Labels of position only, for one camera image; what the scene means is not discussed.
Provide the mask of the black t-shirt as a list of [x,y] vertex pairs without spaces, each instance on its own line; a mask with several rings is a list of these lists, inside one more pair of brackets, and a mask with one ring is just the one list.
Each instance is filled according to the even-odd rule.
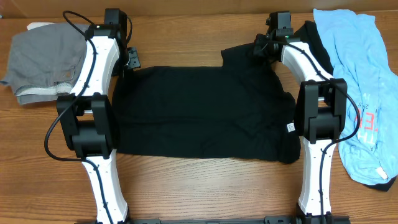
[[221,51],[220,67],[149,67],[117,81],[118,152],[260,159],[291,164],[301,143],[295,100],[252,44]]

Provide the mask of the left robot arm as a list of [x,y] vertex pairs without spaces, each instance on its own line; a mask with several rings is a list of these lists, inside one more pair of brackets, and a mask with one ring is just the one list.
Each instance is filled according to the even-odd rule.
[[111,78],[135,66],[135,50],[127,47],[131,32],[131,19],[118,8],[106,9],[102,24],[91,22],[82,33],[86,54],[80,76],[71,92],[57,99],[55,122],[90,179],[95,223],[131,222],[116,166],[119,126],[108,98]]

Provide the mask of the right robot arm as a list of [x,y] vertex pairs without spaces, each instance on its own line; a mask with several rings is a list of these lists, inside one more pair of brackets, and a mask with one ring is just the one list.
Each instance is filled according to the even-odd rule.
[[294,37],[273,40],[258,34],[253,54],[282,62],[300,85],[294,129],[304,145],[303,181],[292,223],[349,223],[332,215],[330,176],[333,151],[345,126],[347,85],[334,79],[312,55],[307,43]]

